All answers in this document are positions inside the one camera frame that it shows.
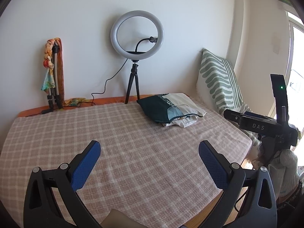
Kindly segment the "right hand in white glove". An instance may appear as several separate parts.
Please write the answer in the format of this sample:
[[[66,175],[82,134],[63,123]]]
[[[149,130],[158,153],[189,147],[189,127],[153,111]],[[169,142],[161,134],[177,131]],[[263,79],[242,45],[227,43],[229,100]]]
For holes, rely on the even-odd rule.
[[[267,165],[278,203],[288,199],[299,185],[298,158],[290,149],[277,151]]]

